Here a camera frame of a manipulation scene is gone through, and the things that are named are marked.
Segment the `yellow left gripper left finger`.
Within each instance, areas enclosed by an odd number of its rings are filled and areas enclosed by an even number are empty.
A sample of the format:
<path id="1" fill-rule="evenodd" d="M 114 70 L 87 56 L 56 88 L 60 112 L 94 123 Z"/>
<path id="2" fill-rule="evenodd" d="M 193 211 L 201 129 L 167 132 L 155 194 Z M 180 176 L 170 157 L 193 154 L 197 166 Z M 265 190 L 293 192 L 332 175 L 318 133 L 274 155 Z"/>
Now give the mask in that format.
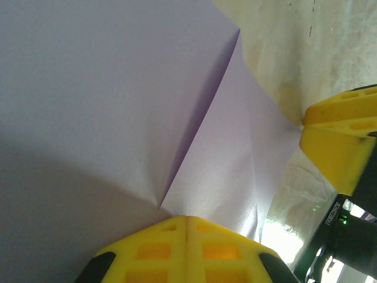
<path id="1" fill-rule="evenodd" d="M 74 283 L 184 283 L 187 217 L 175 216 L 100 249 Z"/>

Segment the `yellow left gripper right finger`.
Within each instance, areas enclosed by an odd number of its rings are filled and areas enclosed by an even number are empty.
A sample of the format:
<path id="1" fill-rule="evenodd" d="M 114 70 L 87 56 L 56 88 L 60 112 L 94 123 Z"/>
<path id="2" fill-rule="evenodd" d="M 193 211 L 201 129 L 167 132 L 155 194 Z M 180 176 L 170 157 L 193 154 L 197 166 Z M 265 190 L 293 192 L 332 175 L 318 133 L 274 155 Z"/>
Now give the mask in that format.
<path id="1" fill-rule="evenodd" d="M 272 249 L 195 216 L 187 217 L 187 283 L 299 283 Z"/>

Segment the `purple paper sheet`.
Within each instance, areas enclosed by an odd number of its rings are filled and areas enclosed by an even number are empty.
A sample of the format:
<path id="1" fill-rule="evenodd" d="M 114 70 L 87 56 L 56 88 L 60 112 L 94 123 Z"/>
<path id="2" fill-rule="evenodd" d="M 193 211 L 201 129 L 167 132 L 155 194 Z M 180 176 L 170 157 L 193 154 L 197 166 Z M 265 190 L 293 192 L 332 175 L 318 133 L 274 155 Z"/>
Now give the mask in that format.
<path id="1" fill-rule="evenodd" d="M 211 0 L 0 0 L 0 283 L 174 215 L 260 240 L 299 131 Z"/>

